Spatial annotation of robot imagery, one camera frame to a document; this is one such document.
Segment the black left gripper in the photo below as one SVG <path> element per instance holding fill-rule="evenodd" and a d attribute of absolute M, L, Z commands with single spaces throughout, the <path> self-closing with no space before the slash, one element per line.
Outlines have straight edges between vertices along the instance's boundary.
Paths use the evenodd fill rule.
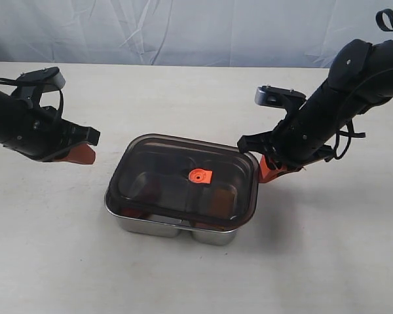
<path fill-rule="evenodd" d="M 28 110 L 3 146 L 36 162 L 92 165 L 100 132 L 57 117 L 55 109 Z"/>

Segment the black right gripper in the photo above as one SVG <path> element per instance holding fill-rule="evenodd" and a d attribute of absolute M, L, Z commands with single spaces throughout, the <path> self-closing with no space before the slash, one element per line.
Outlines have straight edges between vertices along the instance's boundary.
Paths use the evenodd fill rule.
<path fill-rule="evenodd" d="M 237 147 L 241 153 L 262 154 L 258 183 L 265 184 L 283 175 L 299 172 L 309 164 L 333 159 L 332 147 L 311 131 L 312 128 L 304 128 L 297 122 L 287 126 L 280 122 L 271 131 L 243 135 Z"/>

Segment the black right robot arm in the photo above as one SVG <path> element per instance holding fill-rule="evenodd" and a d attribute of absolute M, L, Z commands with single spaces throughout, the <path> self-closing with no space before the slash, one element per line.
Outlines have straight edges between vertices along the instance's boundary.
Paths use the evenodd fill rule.
<path fill-rule="evenodd" d="M 271 131 L 244 135 L 240 152 L 258 152 L 258 180 L 267 183 L 318 161 L 340 160 L 341 137 L 363 138 L 353 119 L 393 98 L 393 39 L 371 44 L 355 39 L 336 56 L 325 81 L 306 97 L 301 92 L 260 86 L 255 103 L 284 109 Z"/>

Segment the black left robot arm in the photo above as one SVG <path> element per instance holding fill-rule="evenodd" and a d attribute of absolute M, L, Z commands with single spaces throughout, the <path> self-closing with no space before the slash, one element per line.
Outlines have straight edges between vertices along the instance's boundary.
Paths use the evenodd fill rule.
<path fill-rule="evenodd" d="M 0 91 L 0 145 L 36 162 L 92 165 L 100 132 L 64 120 L 57 109 L 41 107 Z"/>

